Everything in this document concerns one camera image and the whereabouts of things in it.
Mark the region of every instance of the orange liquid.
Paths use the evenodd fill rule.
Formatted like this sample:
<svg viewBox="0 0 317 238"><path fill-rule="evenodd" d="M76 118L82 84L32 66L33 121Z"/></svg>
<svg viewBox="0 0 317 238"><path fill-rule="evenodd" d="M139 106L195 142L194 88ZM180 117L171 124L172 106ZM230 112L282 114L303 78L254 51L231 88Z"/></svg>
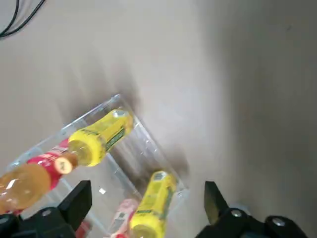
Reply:
<svg viewBox="0 0 317 238"><path fill-rule="evenodd" d="M37 164L23 164L0 178L0 214L24 210L50 190L48 172Z"/></svg>

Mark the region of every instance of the clear plastic container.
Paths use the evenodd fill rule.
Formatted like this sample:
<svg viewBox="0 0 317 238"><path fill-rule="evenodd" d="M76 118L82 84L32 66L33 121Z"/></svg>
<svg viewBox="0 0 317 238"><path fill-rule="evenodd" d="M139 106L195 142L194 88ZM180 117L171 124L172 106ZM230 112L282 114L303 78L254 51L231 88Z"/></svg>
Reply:
<svg viewBox="0 0 317 238"><path fill-rule="evenodd" d="M128 104L117 94L23 153L8 166L7 170L49 151L76 130L96 122L112 109L119 107L131 111ZM169 216L172 216L175 209L188 196L188 189L138 118L135 115L133 117L134 129L116 143L101 163L94 167L79 166L72 173L63 176L57 187L34 206L23 211L22 217L29 217L43 207L57 205L79 181L89 179L92 183L93 205L86 218L92 223L88 237L107 236L120 203L125 198L141 200L152 173L157 170L173 173L178 180L177 191L169 211Z"/></svg>

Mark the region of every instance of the screw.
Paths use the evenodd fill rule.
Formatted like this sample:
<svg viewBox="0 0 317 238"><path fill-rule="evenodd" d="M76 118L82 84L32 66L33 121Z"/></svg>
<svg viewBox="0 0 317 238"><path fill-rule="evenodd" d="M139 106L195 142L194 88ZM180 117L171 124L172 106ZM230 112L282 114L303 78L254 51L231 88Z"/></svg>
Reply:
<svg viewBox="0 0 317 238"><path fill-rule="evenodd" d="M285 222L277 217L272 219L273 223L276 224L279 227L284 227L285 226Z"/></svg>
<svg viewBox="0 0 317 238"><path fill-rule="evenodd" d="M0 224L6 223L9 220L8 217L4 217L0 219Z"/></svg>
<svg viewBox="0 0 317 238"><path fill-rule="evenodd" d="M45 210L44 212L42 212L42 216L43 216L43 217L46 217L46 216L48 216L50 213L51 213L50 210Z"/></svg>
<svg viewBox="0 0 317 238"><path fill-rule="evenodd" d="M232 214L234 217L241 217L241 216L242 216L242 213L241 213L239 210L232 210L232 211L231 211L231 214Z"/></svg>

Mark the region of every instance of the wire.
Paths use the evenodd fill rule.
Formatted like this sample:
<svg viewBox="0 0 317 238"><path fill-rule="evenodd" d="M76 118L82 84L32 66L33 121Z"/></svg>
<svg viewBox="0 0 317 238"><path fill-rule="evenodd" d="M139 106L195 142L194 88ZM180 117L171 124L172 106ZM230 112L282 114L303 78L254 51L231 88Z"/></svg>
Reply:
<svg viewBox="0 0 317 238"><path fill-rule="evenodd" d="M2 36L14 23L16 16L18 15L19 5L20 5L20 0L16 0L15 11L14 11L13 17L12 17L10 23L8 24L8 26L0 33L0 36Z"/></svg>
<svg viewBox="0 0 317 238"><path fill-rule="evenodd" d="M19 25L17 28L15 28L15 29L13 29L12 31L9 31L9 32L7 32L7 29L5 29L6 31L1 32L0 38L6 37L6 36L10 36L10 35L12 35L12 34L18 32L18 31L20 31L20 30L32 19L32 17L33 17L33 16L35 15L35 13L40 9L40 7L43 5L43 3L44 3L45 1L46 1L46 0L41 0L40 3L36 6L36 8L33 10L33 12L32 12L32 13L25 19L25 21L23 21L23 22L21 23L21 25ZM19 0L16 0L16 8L15 8L15 10L17 10L18 8L19 8ZM16 16L13 16L13 18L12 18L13 21L11 20L12 23L10 22L11 25L14 23L15 18L16 18Z"/></svg>

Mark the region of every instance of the yellow bottle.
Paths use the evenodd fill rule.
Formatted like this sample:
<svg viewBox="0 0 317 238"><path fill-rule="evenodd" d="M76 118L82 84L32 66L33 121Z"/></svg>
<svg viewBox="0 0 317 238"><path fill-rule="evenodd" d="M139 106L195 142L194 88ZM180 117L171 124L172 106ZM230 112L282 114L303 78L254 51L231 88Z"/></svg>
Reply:
<svg viewBox="0 0 317 238"><path fill-rule="evenodd" d="M163 238L168 208L176 190L175 178L164 172L155 172L145 195L130 221L133 238Z"/></svg>
<svg viewBox="0 0 317 238"><path fill-rule="evenodd" d="M94 124L73 133L68 140L68 152L76 155L78 164L95 166L132 128L133 118L128 111L112 110ZM68 158L62 156L55 161L55 167L61 174L71 171L63 169L68 168L67 161Z"/></svg>

